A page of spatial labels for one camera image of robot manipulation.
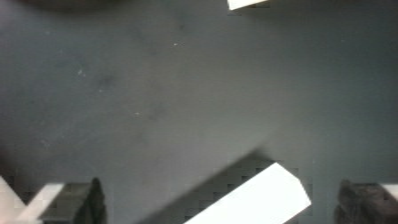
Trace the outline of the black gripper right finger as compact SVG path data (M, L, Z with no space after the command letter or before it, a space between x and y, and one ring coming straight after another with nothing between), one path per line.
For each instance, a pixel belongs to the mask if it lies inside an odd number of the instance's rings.
M398 224L398 184L341 181L334 224Z

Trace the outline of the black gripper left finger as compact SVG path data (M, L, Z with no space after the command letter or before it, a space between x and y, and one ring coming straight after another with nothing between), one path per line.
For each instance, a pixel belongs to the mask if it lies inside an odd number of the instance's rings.
M16 224L107 224L107 205L100 179L44 185Z

